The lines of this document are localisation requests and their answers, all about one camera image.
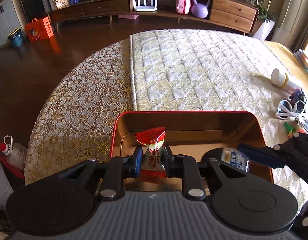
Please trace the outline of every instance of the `red candy wrapper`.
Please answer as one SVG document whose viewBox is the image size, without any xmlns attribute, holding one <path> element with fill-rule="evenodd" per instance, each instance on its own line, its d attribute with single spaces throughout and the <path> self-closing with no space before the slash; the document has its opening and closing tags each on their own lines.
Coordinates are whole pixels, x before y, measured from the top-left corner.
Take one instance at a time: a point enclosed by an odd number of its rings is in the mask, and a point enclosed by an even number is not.
<svg viewBox="0 0 308 240">
<path fill-rule="evenodd" d="M 165 178 L 165 169 L 162 162 L 165 127 L 157 127 L 144 132 L 136 133 L 137 141 L 148 147 L 142 163 L 141 174 Z"/>
</svg>

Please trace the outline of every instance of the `trash can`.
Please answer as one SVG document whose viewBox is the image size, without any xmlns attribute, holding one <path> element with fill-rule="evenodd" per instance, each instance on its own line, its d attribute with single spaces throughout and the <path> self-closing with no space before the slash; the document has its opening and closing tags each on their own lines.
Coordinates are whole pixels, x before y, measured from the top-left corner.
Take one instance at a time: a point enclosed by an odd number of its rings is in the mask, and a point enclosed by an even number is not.
<svg viewBox="0 0 308 240">
<path fill-rule="evenodd" d="M 11 32 L 8 35 L 8 39 L 14 48 L 18 48 L 20 45 L 22 45 L 25 42 L 20 28 Z"/>
</svg>

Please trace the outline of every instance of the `white bottle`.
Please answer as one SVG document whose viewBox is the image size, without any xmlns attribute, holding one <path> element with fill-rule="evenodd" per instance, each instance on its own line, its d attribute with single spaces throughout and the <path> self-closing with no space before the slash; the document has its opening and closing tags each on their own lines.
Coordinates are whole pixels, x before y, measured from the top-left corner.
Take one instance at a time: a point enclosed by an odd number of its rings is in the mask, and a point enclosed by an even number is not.
<svg viewBox="0 0 308 240">
<path fill-rule="evenodd" d="M 288 73 L 280 71 L 278 68 L 274 69 L 271 75 L 271 82 L 273 85 L 283 88 L 289 93 L 295 92 L 295 89 L 301 90 L 303 84 L 301 81 Z"/>
<path fill-rule="evenodd" d="M 6 137 L 11 138 L 11 143 L 5 143 Z M 6 155 L 7 162 L 19 169 L 20 171 L 24 171 L 25 169 L 25 158 L 27 148 L 22 146 L 19 143 L 13 143 L 13 137 L 11 135 L 6 135 L 4 137 L 4 142 L 0 145 L 1 151 Z"/>
</svg>

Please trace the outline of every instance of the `lace tablecloth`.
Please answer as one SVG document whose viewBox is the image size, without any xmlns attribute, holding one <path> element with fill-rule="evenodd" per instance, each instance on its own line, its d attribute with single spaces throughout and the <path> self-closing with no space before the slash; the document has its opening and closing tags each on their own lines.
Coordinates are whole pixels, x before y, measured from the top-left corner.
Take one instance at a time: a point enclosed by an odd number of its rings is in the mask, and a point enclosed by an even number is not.
<svg viewBox="0 0 308 240">
<path fill-rule="evenodd" d="M 129 40 L 94 53 L 55 88 L 35 123 L 25 184 L 89 157 L 109 160 L 113 125 L 132 110 Z"/>
</svg>

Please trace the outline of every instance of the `white pillow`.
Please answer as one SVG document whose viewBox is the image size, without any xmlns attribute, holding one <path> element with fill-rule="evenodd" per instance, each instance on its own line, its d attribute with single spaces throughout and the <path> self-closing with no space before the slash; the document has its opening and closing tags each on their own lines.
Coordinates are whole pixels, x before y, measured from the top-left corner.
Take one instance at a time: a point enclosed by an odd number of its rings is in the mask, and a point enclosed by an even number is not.
<svg viewBox="0 0 308 240">
<path fill-rule="evenodd" d="M 7 199 L 12 193 L 13 189 L 10 186 L 0 162 L 0 210 L 5 210 Z"/>
</svg>

